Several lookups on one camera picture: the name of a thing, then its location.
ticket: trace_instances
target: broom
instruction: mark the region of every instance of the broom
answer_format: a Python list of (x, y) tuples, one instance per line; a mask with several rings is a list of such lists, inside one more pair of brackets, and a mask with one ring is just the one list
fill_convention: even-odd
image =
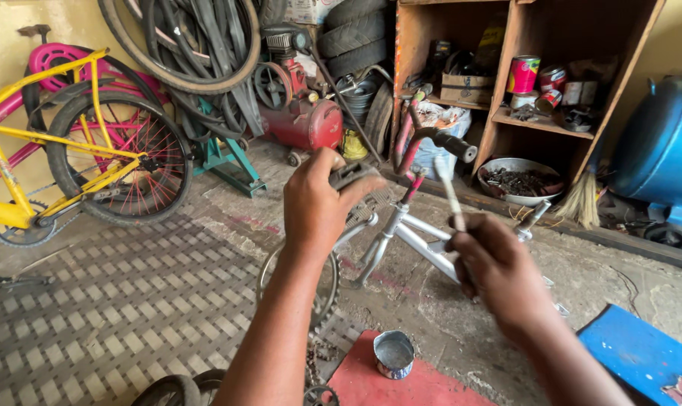
[(574, 219), (580, 226), (591, 229), (599, 226), (597, 211), (597, 169), (604, 134), (594, 146), (589, 161), (579, 180), (571, 186), (569, 193), (562, 199), (554, 211), (556, 217)]

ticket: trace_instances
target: teal metal stand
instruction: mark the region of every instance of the teal metal stand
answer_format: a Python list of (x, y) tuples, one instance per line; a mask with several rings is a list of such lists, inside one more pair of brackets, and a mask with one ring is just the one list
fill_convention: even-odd
[[(210, 113), (211, 105), (201, 97), (199, 99), (200, 110), (204, 114)], [(196, 130), (196, 134), (201, 134), (198, 131), (197, 123), (193, 122), (193, 128)], [(196, 147), (203, 154), (203, 163), (196, 165), (193, 169), (193, 175), (197, 176), (205, 172), (213, 173), (250, 198), (253, 198), (253, 193), (258, 189), (268, 190), (266, 182), (258, 176), (238, 143), (234, 139), (226, 139), (222, 136), (219, 136), (218, 139), (225, 143), (225, 148), (221, 148), (215, 138), (211, 138), (207, 142), (195, 142)]]

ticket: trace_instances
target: tin can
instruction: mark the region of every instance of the tin can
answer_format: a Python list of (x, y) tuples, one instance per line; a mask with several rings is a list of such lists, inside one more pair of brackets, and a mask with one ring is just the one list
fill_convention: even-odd
[(551, 89), (536, 99), (534, 105), (536, 106), (537, 110), (548, 114), (554, 111), (557, 106), (559, 106), (560, 101), (562, 101), (562, 92), (556, 89)]
[(583, 86), (584, 82), (567, 82), (564, 86), (564, 100), (562, 100), (562, 106), (578, 105)]
[(534, 106), (534, 102), (539, 98), (539, 92), (532, 90), (528, 93), (518, 93), (511, 96), (511, 108), (517, 110), (525, 105)]
[(516, 56), (511, 60), (511, 70), (506, 83), (506, 91), (512, 93), (528, 93), (534, 89), (536, 73), (539, 71), (538, 56)]
[(579, 103), (584, 106), (591, 106), (594, 104), (594, 97), (597, 96), (597, 83), (584, 82), (581, 86), (581, 98)]
[(561, 65), (552, 65), (539, 72), (539, 84), (542, 87), (542, 92), (548, 92), (551, 89), (563, 89), (566, 79), (566, 70)]
[(403, 379), (414, 365), (414, 345), (399, 330), (383, 332), (373, 339), (376, 368), (386, 378)]

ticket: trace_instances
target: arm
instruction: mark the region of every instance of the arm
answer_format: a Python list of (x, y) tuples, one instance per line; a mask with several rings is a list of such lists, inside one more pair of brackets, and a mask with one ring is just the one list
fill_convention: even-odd
[(464, 217), (468, 233), (457, 233), (447, 246), (460, 254), (463, 292), (481, 296), (502, 333), (532, 362), (552, 404), (632, 406), (554, 309), (532, 256), (511, 229), (490, 215)]
[(366, 177), (339, 193), (328, 176), (344, 164), (341, 155), (323, 148), (288, 180), (286, 245), (214, 406), (302, 403), (310, 309), (326, 257), (353, 205), (386, 185), (382, 178)]

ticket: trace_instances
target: hand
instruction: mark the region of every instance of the hand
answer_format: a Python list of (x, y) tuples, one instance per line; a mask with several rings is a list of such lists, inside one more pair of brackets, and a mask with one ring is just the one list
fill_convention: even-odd
[(386, 186), (382, 177), (366, 176), (336, 191), (328, 176), (345, 164), (341, 155), (323, 147), (288, 180), (283, 188), (286, 247), (326, 258), (343, 232), (351, 208), (366, 194)]
[(527, 329), (558, 318), (541, 272), (511, 229), (488, 214), (463, 217), (468, 233), (456, 233), (446, 245), (447, 251), (459, 253), (455, 267), (463, 293), (481, 296), (502, 333), (513, 341)]

